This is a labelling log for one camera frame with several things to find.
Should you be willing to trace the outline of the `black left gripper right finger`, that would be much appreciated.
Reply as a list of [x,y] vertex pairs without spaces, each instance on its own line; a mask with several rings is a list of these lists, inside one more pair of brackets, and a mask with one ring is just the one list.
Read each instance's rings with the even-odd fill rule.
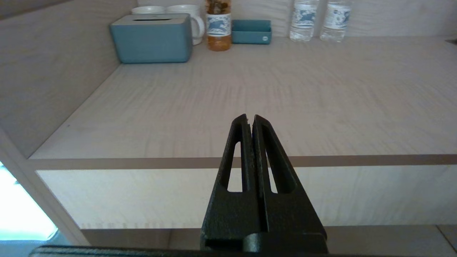
[[260,232],[253,250],[327,250],[326,231],[271,123],[256,115],[253,127]]

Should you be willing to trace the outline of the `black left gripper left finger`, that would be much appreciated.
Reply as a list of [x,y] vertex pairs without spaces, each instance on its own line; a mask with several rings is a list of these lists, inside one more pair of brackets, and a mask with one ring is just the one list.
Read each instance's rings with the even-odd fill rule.
[[[236,144],[241,145],[242,191],[228,185]],[[231,123],[226,146],[201,226],[201,250],[259,250],[262,232],[258,171],[253,138],[247,116]]]

